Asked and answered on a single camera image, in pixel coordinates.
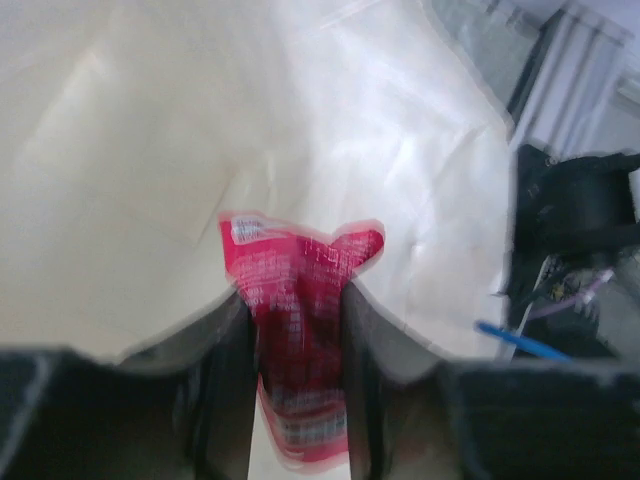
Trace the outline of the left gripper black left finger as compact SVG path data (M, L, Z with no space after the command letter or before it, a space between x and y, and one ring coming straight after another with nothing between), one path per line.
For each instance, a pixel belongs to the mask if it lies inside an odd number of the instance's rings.
M244 479L254 329L238 295L123 361L1 352L5 479Z

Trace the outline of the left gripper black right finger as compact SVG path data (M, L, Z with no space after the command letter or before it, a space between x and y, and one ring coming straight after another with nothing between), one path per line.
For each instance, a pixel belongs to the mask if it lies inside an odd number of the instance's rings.
M445 359L354 284L341 295L355 479L635 479L639 371L613 360Z

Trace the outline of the small red candy packet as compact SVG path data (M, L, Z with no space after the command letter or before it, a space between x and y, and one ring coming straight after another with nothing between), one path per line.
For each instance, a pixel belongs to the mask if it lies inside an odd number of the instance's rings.
M258 212L219 218L225 269L255 326L262 411L277 451L293 464L348 449L340 298L382 253L378 221L333 234Z

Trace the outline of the blue checkered paper bag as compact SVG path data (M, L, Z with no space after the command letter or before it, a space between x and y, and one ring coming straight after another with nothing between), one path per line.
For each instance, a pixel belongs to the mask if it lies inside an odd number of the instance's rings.
M506 308L506 101L536 37L507 1L3 2L1 352L166 338L240 297L219 218L258 212L380 222L347 285L442 358L494 356L472 325ZM349 444L277 451L250 319L244 479L355 479Z

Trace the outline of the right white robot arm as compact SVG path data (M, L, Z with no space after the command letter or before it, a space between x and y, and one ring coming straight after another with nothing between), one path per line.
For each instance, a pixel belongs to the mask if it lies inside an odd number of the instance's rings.
M630 175L639 156L624 152L563 161L519 147L513 233L521 255L589 255L639 244Z

